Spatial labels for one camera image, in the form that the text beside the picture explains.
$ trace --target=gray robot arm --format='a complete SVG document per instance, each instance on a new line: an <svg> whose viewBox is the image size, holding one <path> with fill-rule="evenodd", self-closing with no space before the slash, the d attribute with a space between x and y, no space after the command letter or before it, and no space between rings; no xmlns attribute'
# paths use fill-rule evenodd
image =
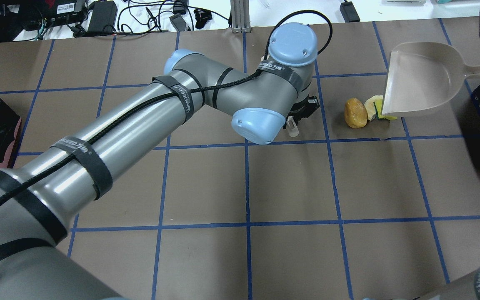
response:
<svg viewBox="0 0 480 300"><path fill-rule="evenodd" d="M48 246L65 237L81 209L205 104L231 115L232 127L248 140L272 142L292 107L308 98L317 45L308 26L282 25L272 34L270 57L251 76L177 50L165 75L126 102L24 167L0 170L1 197L60 165L0 207L0 299L117 296ZM143 105L150 99L158 100ZM128 112L135 113L120 121Z"/></svg>

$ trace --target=power cord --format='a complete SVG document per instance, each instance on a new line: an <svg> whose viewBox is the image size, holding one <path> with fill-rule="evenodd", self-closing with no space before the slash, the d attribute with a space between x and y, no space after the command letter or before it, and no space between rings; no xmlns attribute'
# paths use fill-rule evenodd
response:
<svg viewBox="0 0 480 300"><path fill-rule="evenodd" d="M329 33L329 36L328 36L328 39L327 39L327 42L325 43L325 45L318 51L318 54L322 53L322 51L324 51L329 42L331 42L331 37L332 37L332 34L333 34L333 29L332 29L332 24L331 24L331 21L329 21L329 19L323 15L322 13L318 12L318 11L313 11L313 10L305 10L305 11L299 11L299 12L295 12L295 13L291 13L290 15L287 15L285 18L283 18L281 21L279 21L279 23L277 23L277 25L275 25L275 27L273 28L272 30L272 33L275 31L276 28L278 28L280 25L282 25L282 23L284 23L287 19L290 19L291 17L295 16L295 15L300 15L300 14L303 14L303 13L314 13L315 15L319 15L320 17L322 17L326 22L327 24L329 25L329 29L330 29L330 33ZM268 38L268 42L266 44L266 48L265 48L265 57L267 57L268 55L268 47L269 47L269 43L270 43L270 39ZM199 92L203 92L203 91L210 91L210 90L219 90L219 89L225 89L225 88L230 88L230 87L234 87L235 85L239 85L239 84L242 84L242 83L245 83L245 82L248 82L250 80L253 80L254 78L257 78L260 74L261 74L261 70L256 70L253 74L245 77L245 78L242 78L240 80L236 80L236 81L233 81L233 82L230 82L230 83L226 83L226 84L219 84L219 85L212 85L212 86L209 86L209 87L198 87L196 89L190 89L190 93L199 93ZM91 145L93 145L95 142L99 141L99 139L101 139L103 136L105 136L107 133L109 133L112 129L114 129L116 126L118 126L120 123L122 123L123 121L125 121L127 118L131 117L133 114L139 112L140 110L142 110L143 108L146 108L150 105L153 105L153 104L156 104L160 101L164 101L170 97L174 97L176 96L177 93L166 93L166 94L163 94L163 95L159 95L157 97L153 97L152 99L149 99L147 101L144 101L142 102L141 104L135 106L134 108L130 109L129 111L127 111L126 113L122 114L122 116L120 116L119 118L117 118L116 120L114 120L112 123L110 123L109 125L107 125L107 127L105 127L104 129L102 129L101 131L99 131L96 135L94 135L90 140L88 140L88 143L90 143ZM62 167L64 167L66 164L68 164L70 161L72 161L73 159L75 158L75 156L73 154L69 154L67 157L65 157L63 160L61 160L60 162L56 163L55 165L53 165L52 167L49 167L47 170L39 173L38 175L35 175L34 177L28 179L27 181L23 182L22 184L20 184L19 186L17 186L15 189L9 191L9 192L6 192L4 195L2 195L0 197L0 207L2 205L4 205L8 200L12 199L13 197L15 197L16 195L18 195L20 192L23 192L24 190L26 190L27 188L29 188L30 186L32 186L33 184L36 184L38 183L40 180L46 178L47 176L55 173L56 171L58 171L59 169L61 169Z"/></svg>

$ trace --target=plug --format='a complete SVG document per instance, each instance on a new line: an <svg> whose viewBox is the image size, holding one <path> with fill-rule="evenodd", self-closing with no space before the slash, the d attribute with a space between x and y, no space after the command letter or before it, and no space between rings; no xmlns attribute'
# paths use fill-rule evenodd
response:
<svg viewBox="0 0 480 300"><path fill-rule="evenodd" d="M358 17L358 13L355 10L355 6L353 2L343 2L340 4L340 12L342 13L343 19L346 23L350 22L360 22L360 17Z"/></svg>

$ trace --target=white surface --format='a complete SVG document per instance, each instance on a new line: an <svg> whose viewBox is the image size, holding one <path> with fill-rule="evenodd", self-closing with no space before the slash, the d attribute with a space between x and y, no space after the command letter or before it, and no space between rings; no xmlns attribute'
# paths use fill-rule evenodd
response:
<svg viewBox="0 0 480 300"><path fill-rule="evenodd" d="M118 14L127 7L128 3L122 0L114 0L118 6ZM250 0L250 21L251 26L273 26L286 15L299 10L317 10L326 15L333 23L342 23L343 17L340 13L340 4L343 0ZM352 0L361 21L389 21L389 20L409 20L409 19L433 19L433 18L452 18L452 17L470 17L477 16L480 8L480 0L452 0L446 4L436 4L436 0L426 0L424 5L419 4L383 4L382 0ZM216 11L225 17L229 17L230 0L189 0L190 6L208 8ZM164 5L163 9L171 9L172 5ZM158 13L157 6L149 6L151 12ZM135 17L145 23L149 15L143 7L131 8ZM160 15L162 29L175 31L170 23L171 13ZM192 26L188 13L183 15L186 23ZM88 18L83 27L88 27ZM298 15L291 19L294 22L316 24L324 23L321 17L316 15ZM144 32L148 30L146 25L138 24L125 10L121 16L120 24L126 23L133 32ZM205 29L223 29L227 28L228 23L217 15L213 15L212 20L206 23ZM44 38L71 38L72 32L66 26L59 26L48 29ZM21 32L15 40L27 40L34 38L36 32Z"/></svg>

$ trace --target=white label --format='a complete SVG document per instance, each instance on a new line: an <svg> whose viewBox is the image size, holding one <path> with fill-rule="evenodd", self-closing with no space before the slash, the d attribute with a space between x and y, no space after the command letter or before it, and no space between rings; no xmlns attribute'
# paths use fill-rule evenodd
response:
<svg viewBox="0 0 480 300"><path fill-rule="evenodd" d="M59 13L73 12L74 7L75 7L74 3L59 5L59 6L57 6L57 15Z"/></svg>

